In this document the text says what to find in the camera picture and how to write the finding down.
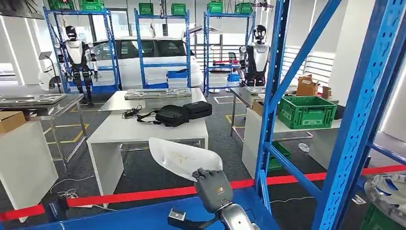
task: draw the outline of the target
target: cardboard box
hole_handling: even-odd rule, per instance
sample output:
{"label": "cardboard box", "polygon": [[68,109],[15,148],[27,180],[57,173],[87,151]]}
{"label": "cardboard box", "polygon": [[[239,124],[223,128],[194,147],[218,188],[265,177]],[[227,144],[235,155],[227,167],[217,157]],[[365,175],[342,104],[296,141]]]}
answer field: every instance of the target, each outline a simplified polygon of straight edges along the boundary
{"label": "cardboard box", "polygon": [[0,111],[0,133],[7,133],[25,123],[24,114],[20,111]]}
{"label": "cardboard box", "polygon": [[323,92],[321,94],[321,97],[326,99],[326,100],[331,99],[332,98],[332,96],[331,96],[331,88],[327,87],[327,86],[323,86]]}
{"label": "cardboard box", "polygon": [[299,77],[296,96],[317,96],[318,84],[313,82],[312,75]]}
{"label": "cardboard box", "polygon": [[254,100],[252,104],[252,110],[254,110],[258,115],[262,116],[263,100]]}

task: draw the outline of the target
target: green bin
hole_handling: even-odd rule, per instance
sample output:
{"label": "green bin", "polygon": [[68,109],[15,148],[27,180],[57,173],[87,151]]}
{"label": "green bin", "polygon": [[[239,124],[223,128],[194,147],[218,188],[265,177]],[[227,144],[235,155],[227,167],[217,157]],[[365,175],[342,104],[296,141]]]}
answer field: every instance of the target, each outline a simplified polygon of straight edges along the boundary
{"label": "green bin", "polygon": [[48,0],[49,9],[53,11],[59,10],[74,10],[75,5],[73,0],[68,0],[66,2],[62,0]]}
{"label": "green bin", "polygon": [[209,2],[207,4],[207,10],[210,13],[222,13],[223,12],[223,3],[222,2]]}
{"label": "green bin", "polygon": [[[282,144],[277,141],[273,141],[272,145],[287,159],[291,158],[291,153]],[[279,161],[271,154],[269,156],[268,171],[277,171],[281,170],[282,168],[283,167],[281,164],[279,164]]]}
{"label": "green bin", "polygon": [[152,3],[139,3],[139,14],[140,15],[153,15],[154,5]]}
{"label": "green bin", "polygon": [[103,0],[79,0],[80,9],[84,11],[101,11],[104,9]]}
{"label": "green bin", "polygon": [[170,11],[174,16],[185,16],[186,15],[186,4],[173,3],[170,6]]}
{"label": "green bin", "polygon": [[241,2],[236,4],[235,13],[250,14],[252,13],[252,3],[251,2]]}
{"label": "green bin", "polygon": [[278,118],[291,129],[330,128],[337,105],[317,96],[282,97]]}
{"label": "green bin", "polygon": [[405,228],[393,221],[374,204],[370,204],[362,221],[360,230],[404,230]]}

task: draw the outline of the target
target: shelf upright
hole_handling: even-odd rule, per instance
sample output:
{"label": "shelf upright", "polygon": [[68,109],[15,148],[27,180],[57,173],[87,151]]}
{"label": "shelf upright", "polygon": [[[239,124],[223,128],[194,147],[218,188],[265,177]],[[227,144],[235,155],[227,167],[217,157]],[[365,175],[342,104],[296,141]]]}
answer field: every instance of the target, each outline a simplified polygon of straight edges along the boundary
{"label": "shelf upright", "polygon": [[[210,89],[226,89],[226,88],[233,88],[233,86],[225,86],[225,87],[209,87],[209,72],[211,69],[236,69],[238,65],[231,64],[230,66],[209,66],[209,32],[210,32],[210,18],[217,17],[217,18],[246,18],[247,19],[247,26],[245,31],[245,46],[248,45],[249,37],[251,36],[251,41],[254,41],[254,27],[255,27],[255,11],[251,14],[243,14],[243,13],[210,13],[209,11],[203,13],[203,57],[204,57],[204,71],[203,71],[203,92],[206,96],[209,95]],[[249,20],[252,18],[252,26],[249,26]]]}
{"label": "shelf upright", "polygon": [[272,156],[317,200],[313,230],[338,229],[365,165],[370,148],[406,164],[406,159],[373,143],[378,125],[405,56],[406,18],[403,0],[377,0],[351,86],[346,110],[332,151],[327,176],[319,189],[271,145],[275,110],[301,64],[331,19],[340,0],[329,0],[280,82],[290,1],[277,0],[255,188],[271,212],[266,188],[267,165]]}
{"label": "shelf upright", "polygon": [[[112,20],[111,20],[111,11],[106,10],[106,9],[103,9],[102,11],[71,11],[71,10],[54,11],[54,10],[47,10],[46,7],[43,7],[43,9],[44,9],[45,20],[48,25],[49,35],[51,36],[51,41],[52,41],[53,45],[55,43],[64,42],[63,36],[62,36],[62,31],[59,26],[58,15],[90,15],[90,16],[102,15],[103,16],[104,27],[106,29],[107,42],[109,44],[109,52],[110,52],[110,56],[111,56],[112,66],[111,67],[101,66],[98,69],[99,69],[99,71],[113,71],[114,84],[113,85],[98,85],[98,86],[92,85],[91,91],[93,93],[98,93],[98,92],[105,93],[105,92],[115,92],[117,90],[122,90],[120,68],[118,65],[114,33],[113,33],[113,30],[110,29],[110,28],[113,28]],[[53,17],[54,17],[57,34],[49,20],[49,15],[53,15]],[[64,56],[65,66],[66,66],[67,72],[69,74],[70,66],[69,66],[69,62],[68,62],[68,56],[66,53],[66,49],[64,47],[62,48],[62,54]],[[70,89],[68,88],[68,85],[70,87],[75,87],[75,84],[73,83],[73,81],[68,81],[67,79],[65,79],[65,77],[63,76],[63,73],[61,71],[59,62],[57,64],[59,67],[59,75],[61,76],[61,83],[63,86],[64,93],[71,93]]]}
{"label": "shelf upright", "polygon": [[[144,15],[138,14],[138,10],[134,9],[135,15],[135,29],[137,32],[137,44],[138,44],[138,56],[140,60],[140,71],[141,71],[141,80],[142,80],[142,88],[151,88],[148,86],[147,81],[145,79],[145,70],[144,68],[153,68],[153,67],[178,67],[178,66],[185,66],[188,72],[188,84],[187,87],[191,87],[191,58],[190,58],[190,31],[189,31],[189,11],[186,11],[185,16],[174,16],[174,15]],[[142,54],[142,47],[141,46],[141,33],[140,33],[140,22],[139,19],[184,19],[186,24],[186,62],[164,62],[164,63],[144,63],[143,54]]]}

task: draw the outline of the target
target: blue bin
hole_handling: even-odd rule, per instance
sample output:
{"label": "blue bin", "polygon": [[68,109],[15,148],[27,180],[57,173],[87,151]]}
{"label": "blue bin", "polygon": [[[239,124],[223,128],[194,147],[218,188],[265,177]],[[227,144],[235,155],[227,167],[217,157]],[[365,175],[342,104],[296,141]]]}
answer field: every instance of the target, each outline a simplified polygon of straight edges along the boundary
{"label": "blue bin", "polygon": [[167,89],[169,88],[168,83],[150,84],[147,85],[147,89]]}
{"label": "blue bin", "polygon": [[230,73],[227,77],[227,81],[240,81],[240,76],[238,74]]}
{"label": "blue bin", "polygon": [[188,77],[188,72],[187,69],[182,69],[179,71],[168,71],[167,73],[168,78],[187,78]]}

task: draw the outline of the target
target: black bag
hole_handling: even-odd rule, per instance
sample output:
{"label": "black bag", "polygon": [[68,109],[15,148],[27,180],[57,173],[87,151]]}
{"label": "black bag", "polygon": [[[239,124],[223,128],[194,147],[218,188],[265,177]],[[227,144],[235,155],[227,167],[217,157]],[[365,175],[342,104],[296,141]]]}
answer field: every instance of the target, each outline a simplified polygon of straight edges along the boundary
{"label": "black bag", "polygon": [[205,116],[210,116],[213,112],[212,104],[199,101],[183,106],[189,112],[189,119],[197,119]]}
{"label": "black bag", "polygon": [[[143,121],[147,116],[150,116],[152,113],[156,113],[155,121]],[[146,115],[137,115],[138,122],[148,122],[154,123],[155,125],[164,124],[166,127],[177,127],[183,123],[189,122],[189,113],[188,111],[176,105],[166,105],[160,110],[154,110]]]}

